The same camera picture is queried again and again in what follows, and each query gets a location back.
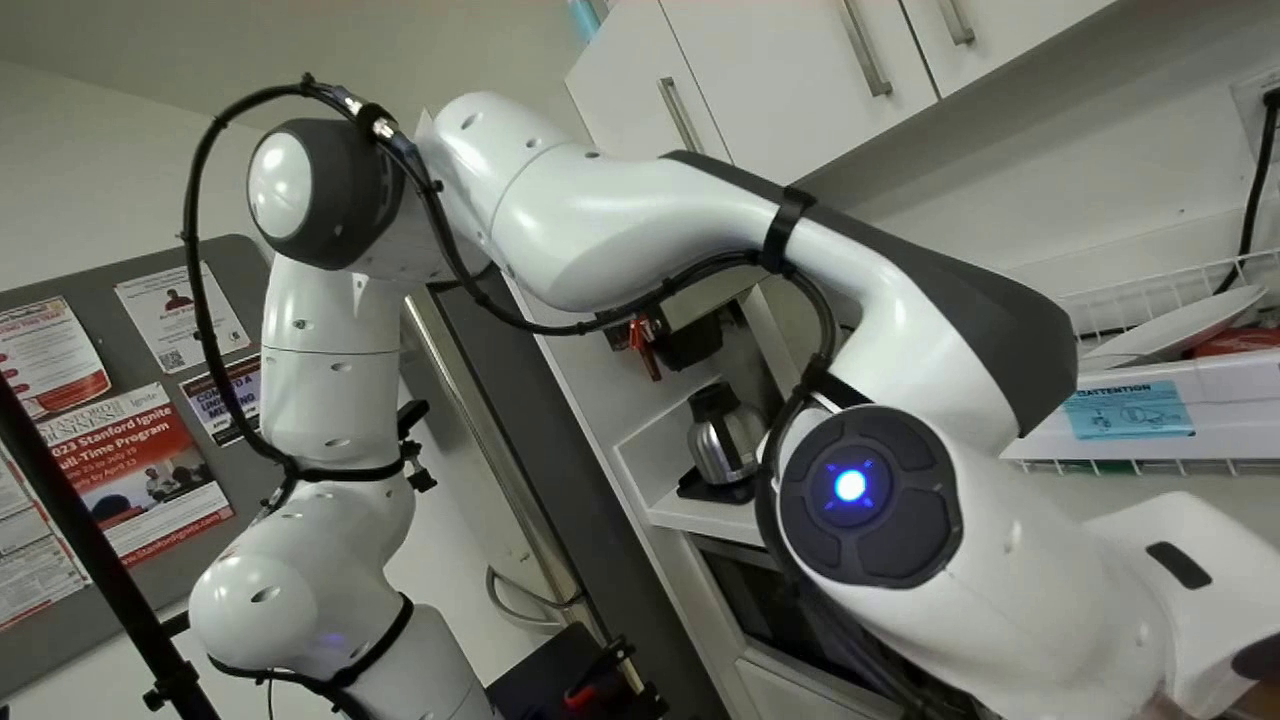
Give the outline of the white upper cabinet middle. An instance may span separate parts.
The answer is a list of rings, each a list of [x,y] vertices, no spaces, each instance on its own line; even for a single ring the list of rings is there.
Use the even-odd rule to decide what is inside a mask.
[[[899,0],[658,0],[728,154],[801,181],[934,99]]]

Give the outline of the black coffee maker machine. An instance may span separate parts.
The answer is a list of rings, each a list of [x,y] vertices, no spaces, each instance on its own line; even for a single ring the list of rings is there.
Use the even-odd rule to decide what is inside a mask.
[[[608,345],[636,357],[650,383],[704,368],[676,405],[673,449],[689,461],[676,474],[681,499],[748,505],[757,497],[767,428],[811,339],[807,326],[786,323],[796,308],[796,286],[735,269],[608,326]]]

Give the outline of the grey notice board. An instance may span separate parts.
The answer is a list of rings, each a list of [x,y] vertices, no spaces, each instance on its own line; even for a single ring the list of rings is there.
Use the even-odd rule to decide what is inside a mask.
[[[157,612],[179,603],[274,483],[274,469],[234,437],[202,368],[184,252],[6,286],[0,323],[3,379],[88,518]],[[121,630],[16,453],[6,440],[3,696]]]

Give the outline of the steel coffee carafe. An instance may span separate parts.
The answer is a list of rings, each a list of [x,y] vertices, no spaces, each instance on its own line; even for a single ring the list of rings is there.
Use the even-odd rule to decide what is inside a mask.
[[[690,398],[690,461],[712,487],[748,480],[759,461],[764,420],[728,383],[707,383]]]

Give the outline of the built-in microwave oven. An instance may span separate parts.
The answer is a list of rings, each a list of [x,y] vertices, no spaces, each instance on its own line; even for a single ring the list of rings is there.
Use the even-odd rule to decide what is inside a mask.
[[[919,684],[885,656],[851,621],[836,617],[824,596],[783,571],[764,546],[700,541],[712,584],[735,629],[796,669],[854,684],[890,698],[903,720],[929,720]]]

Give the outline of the white cabinet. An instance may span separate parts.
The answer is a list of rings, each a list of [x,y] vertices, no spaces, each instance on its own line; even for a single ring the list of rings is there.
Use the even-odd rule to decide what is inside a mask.
[[[564,85],[599,150],[728,160],[658,0],[614,0]]]
[[[899,0],[938,97],[1021,60],[1113,0]]]
[[[658,0],[728,154],[801,181],[934,99],[899,0]]]

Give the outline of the white upper cabinet left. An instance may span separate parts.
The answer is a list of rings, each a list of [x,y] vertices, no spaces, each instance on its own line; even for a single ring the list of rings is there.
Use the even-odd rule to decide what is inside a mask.
[[[564,85],[599,150],[728,160],[658,0],[614,0]]]

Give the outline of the white upper cabinet right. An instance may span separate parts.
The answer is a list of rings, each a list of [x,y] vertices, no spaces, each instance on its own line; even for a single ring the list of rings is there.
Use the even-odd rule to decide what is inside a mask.
[[[899,0],[938,97],[1021,60],[1113,0]]]

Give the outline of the black tripod stand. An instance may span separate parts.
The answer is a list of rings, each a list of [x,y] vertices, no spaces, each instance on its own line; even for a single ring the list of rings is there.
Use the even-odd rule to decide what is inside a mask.
[[[112,606],[116,622],[141,650],[142,669],[151,670],[151,687],[142,690],[142,705],[151,712],[173,708],[179,720],[220,720],[215,705],[200,687],[194,669],[174,650],[166,629],[159,622],[159,617],[126,575],[122,560],[112,551],[108,534],[88,515],[73,480],[58,471],[55,455],[47,453],[39,428],[28,420],[28,413],[20,407],[20,398],[3,379],[0,379],[0,440],[16,453],[22,480],[34,487],[53,525],[73,545],[73,556],[85,564],[88,580]]]

